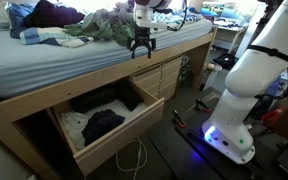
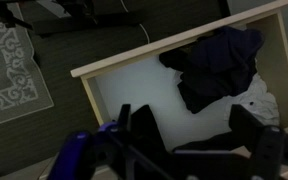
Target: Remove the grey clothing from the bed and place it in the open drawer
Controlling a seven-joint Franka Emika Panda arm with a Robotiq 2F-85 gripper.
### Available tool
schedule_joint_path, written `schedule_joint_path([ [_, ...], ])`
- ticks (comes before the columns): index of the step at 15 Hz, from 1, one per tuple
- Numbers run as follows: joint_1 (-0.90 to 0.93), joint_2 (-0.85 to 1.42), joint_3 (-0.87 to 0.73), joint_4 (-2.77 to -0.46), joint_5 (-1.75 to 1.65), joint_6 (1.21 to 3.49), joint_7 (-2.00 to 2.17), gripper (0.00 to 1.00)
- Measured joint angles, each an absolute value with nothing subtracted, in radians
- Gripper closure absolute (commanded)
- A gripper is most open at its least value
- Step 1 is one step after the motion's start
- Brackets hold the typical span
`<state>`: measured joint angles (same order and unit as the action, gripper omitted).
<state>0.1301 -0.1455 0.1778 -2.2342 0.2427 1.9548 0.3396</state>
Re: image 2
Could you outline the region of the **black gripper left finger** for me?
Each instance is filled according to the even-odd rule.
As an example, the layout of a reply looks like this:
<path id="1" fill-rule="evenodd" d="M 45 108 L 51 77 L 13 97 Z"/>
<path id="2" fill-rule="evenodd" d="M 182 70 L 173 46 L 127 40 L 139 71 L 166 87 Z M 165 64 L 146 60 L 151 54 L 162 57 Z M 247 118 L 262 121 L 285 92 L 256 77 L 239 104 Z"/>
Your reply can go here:
<path id="1" fill-rule="evenodd" d="M 170 156 L 162 142 L 148 105 L 131 113 L 131 105 L 121 107 L 117 120 L 117 144 L 126 180 L 170 180 Z"/>

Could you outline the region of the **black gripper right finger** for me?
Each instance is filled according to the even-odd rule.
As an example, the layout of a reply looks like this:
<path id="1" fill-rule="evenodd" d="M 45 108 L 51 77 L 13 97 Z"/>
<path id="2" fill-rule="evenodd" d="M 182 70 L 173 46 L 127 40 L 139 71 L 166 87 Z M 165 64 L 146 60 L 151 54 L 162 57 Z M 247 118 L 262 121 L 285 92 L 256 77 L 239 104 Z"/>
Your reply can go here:
<path id="1" fill-rule="evenodd" d="M 263 125 L 242 105 L 231 107 L 229 126 L 251 152 L 247 179 L 279 180 L 285 131 L 278 126 Z"/>

